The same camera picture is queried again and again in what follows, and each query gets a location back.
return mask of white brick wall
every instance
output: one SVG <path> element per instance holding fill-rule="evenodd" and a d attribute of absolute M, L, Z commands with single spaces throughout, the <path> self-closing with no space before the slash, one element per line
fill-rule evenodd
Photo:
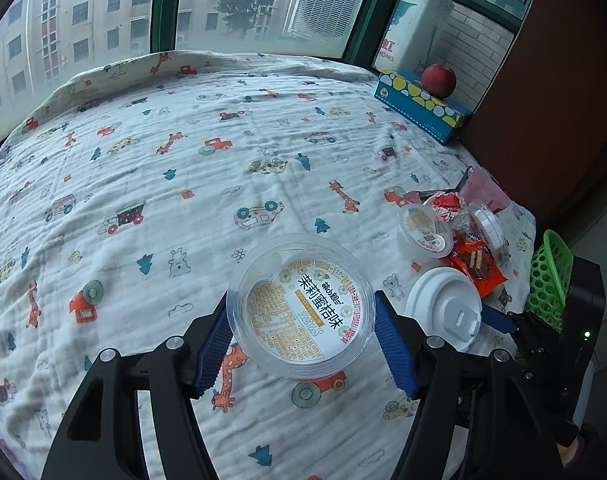
<path fill-rule="evenodd" d="M 512 39 L 513 34 L 505 28 L 455 4 L 435 37 L 429 63 L 443 63 L 455 71 L 457 87 L 453 96 L 474 110 Z"/>

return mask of bed sheet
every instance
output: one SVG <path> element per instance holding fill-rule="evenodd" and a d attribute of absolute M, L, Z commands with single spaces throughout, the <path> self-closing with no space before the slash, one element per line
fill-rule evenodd
<path fill-rule="evenodd" d="M 402 257 L 383 192 L 453 187 L 475 162 L 383 107 L 375 86 L 366 70 L 309 57 L 175 51 L 82 73 L 13 131 L 0 152 L 0 445 L 25 478 L 40 476 L 98 353 L 182 334 L 261 240 L 330 238 L 403 309 L 427 266 Z M 511 259 L 488 301 L 520 312 L 535 221 L 515 203 L 498 216 Z M 511 345 L 484 326 L 472 351 Z M 390 477 L 417 404 L 376 338 L 308 409 L 293 403 L 297 383 L 230 351 L 244 365 L 224 366 L 194 402 L 220 478 Z M 446 474 L 464 446 L 458 428 Z"/>

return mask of plastic basket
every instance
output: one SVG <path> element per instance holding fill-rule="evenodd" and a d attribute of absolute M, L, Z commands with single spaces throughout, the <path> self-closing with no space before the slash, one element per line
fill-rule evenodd
<path fill-rule="evenodd" d="M 572 253 L 552 230 L 543 234 L 543 245 L 533 254 L 530 270 L 530 293 L 526 308 L 557 332 L 561 331 L 561 313 L 572 272 Z"/>

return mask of tissue box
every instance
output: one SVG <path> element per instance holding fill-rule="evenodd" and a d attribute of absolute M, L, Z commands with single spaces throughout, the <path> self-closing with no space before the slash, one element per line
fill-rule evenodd
<path fill-rule="evenodd" d="M 421 86 L 421 77 L 415 73 L 381 72 L 375 98 L 441 144 L 455 139 L 472 117 L 472 112 L 457 99 L 441 100 L 426 92 Z"/>

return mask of apple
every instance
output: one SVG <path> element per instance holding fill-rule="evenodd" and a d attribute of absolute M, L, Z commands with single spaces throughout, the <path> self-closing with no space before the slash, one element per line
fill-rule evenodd
<path fill-rule="evenodd" d="M 434 63 L 421 74 L 421 85 L 430 95 L 445 99 L 457 86 L 457 76 L 452 68 Z"/>

